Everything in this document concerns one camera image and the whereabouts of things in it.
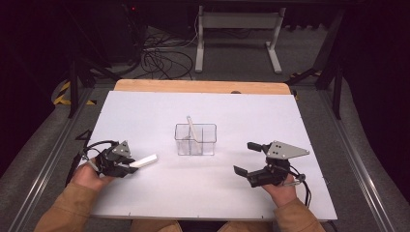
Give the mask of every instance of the cable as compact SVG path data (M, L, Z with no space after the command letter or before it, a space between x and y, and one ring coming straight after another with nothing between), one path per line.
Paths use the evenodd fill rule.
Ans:
M332 220L328 220L326 222L329 223L332 226L332 228L335 230L335 232L337 232L337 227L336 227L335 223Z
M70 18L72 19L72 21L74 22L76 28L80 31L80 33L83 35L83 37L85 38L85 40L88 42L88 44L91 45L91 47L92 47L93 50L97 53L97 55L100 57L100 59L102 59L104 62L106 62L107 64L109 64L109 62L100 54L99 50L98 50L97 47L94 45L94 43L92 42L92 40L88 37L87 33L84 31L84 29L82 28L82 26L80 25L80 23L76 20L76 18L74 17L74 15L73 15L72 12L70 11L70 9L66 6L65 3L62 3L62 5L63 5L63 8L64 8L64 9L66 10L66 12L68 13L68 15L70 16ZM140 29L135 25L134 21L130 19L130 14L129 14L128 8L127 8L124 4L123 4L122 6L123 6L124 10L126 11L126 20L127 20L128 24L129 24L129 26L132 27L132 29L130 30L130 35L131 35L131 39L132 39L132 44L133 44L133 46L136 46L136 48L135 48L135 50L134 50L134 54L132 55L132 60L133 60L132 65L131 65L129 68L124 69L124 70L122 70L122 71L112 72L112 73L117 74L117 75L120 75L120 76L121 76L121 75L128 74L128 73L131 73L131 72L134 71L134 70L138 67L138 65L139 65L139 62L138 62L139 59L136 57L136 55L139 54L138 51L137 51L137 47L139 46L139 44L138 44L138 35L141 34ZM100 74L97 74L97 73L92 72L92 74L93 74L94 77L100 78L100 79L109 78L109 77L106 77L105 75L103 75L103 74L101 74L101 73L100 73Z
M98 152L98 153L101 153L99 150L97 150L96 148L90 148L90 150L94 150L94 151L96 151L96 152Z
M289 171L289 174L291 174L292 176L294 176L295 178L299 178L299 176L301 175L300 173L299 173L299 171L294 167L294 166L292 166L292 165L290 165L290 168L292 168L296 173L294 173L294 172L292 172L292 171ZM306 196L305 196L305 205L307 206L307 207L309 207L310 206L310 201L311 201L311 191L310 191L310 189L309 189L309 187L308 187L308 183L306 182L306 181L302 181L302 184L304 184L304 186L305 186L305 189L306 189Z
M104 140L104 141L100 141L100 142L96 142L96 143L91 144L90 146L84 148L82 150L82 152L87 153L88 151L92 150L95 146L101 145L101 144L104 144L104 143L111 143L111 146L114 146L115 144L118 144L118 142L113 141L113 140Z
M183 41L182 40L179 40L179 41L163 41L161 43L157 43L155 48L163 49L163 48L187 47L190 44L193 44L193 41L195 41L195 39L198 38L198 31L196 29L196 21L197 20L198 20L198 14L196 15L195 22L193 23L193 26L194 26L194 29L195 29L195 36L189 42L185 43L187 40L183 40ZM179 43L174 44L174 45L170 45L170 46L159 47L160 44L168 44L168 43L173 43L173 42L179 42Z
M183 57L187 58L190 62L189 66L186 67L183 64L170 59L167 57L167 54L179 54L182 55ZM173 65L177 65L185 70L182 74L177 74L175 76L171 76L168 74L168 72L172 69ZM135 78L141 77L146 74L150 74L152 78L154 78L154 73L161 73L161 76L159 79L162 79L164 76L164 79L176 79L180 77L184 77L188 75L190 79L192 79L190 75L190 71L192 70L193 67L193 61L192 59L185 53L180 52L180 51L160 51L159 49L154 49L154 50L143 50L143 56L142 56L142 62L141 62L141 68L143 71L145 71L145 74L142 74L140 76L136 76Z

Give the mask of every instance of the clear plastic container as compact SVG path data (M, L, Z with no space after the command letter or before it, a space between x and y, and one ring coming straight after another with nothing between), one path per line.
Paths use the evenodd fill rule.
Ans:
M213 156L217 143L217 125L193 124L192 131L190 124L177 124L175 140L179 156Z

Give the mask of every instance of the white stylus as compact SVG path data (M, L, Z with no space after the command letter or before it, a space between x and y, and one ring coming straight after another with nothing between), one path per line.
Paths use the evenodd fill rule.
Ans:
M195 140L196 148L198 149L198 152L200 152L201 147L198 144L199 140L198 140L198 137L196 137L196 132L195 132L195 128L193 127L192 119L190 118L190 116L187 116L187 120L188 120L188 124L190 124L190 132L192 133L193 139Z
M157 154L130 163L131 167L141 168L158 160Z

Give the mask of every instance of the white object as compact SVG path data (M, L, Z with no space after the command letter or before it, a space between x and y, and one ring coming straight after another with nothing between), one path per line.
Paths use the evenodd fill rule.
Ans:
M196 131L195 131L195 127L193 126L192 118L190 116L187 116L187 121L188 121L188 124L190 125L190 133L192 133L193 139L195 140L196 149L198 152L200 152L201 146L198 143L200 141L198 140L198 136L196 135Z
M141 168L158 160L157 154L130 163L131 167Z
M187 115L218 125L216 156L178 156L175 125L184 123ZM307 175L310 209L316 217L337 218L292 95L113 91L90 143L126 139L134 159L154 152L161 160L104 188L91 213L94 217L272 220L275 204L269 194L251 188L234 173L233 165L261 169L265 155L248 150L247 143L278 140L310 151L290 162ZM296 190L304 200L304 186Z

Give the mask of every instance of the white table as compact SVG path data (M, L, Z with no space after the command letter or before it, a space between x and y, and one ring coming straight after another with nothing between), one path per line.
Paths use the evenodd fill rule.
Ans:
M175 125L186 123L187 115L197 124L218 126L214 156L177 155ZM291 95L112 91L90 144L102 140L128 140L136 160L151 154L159 160L105 188L93 209L95 217L272 220L276 206L268 193L251 188L233 165L261 169L265 155L248 150L247 143L278 140L310 150L290 162L307 175L313 213L319 219L337 219ZM303 185L297 192L305 199Z

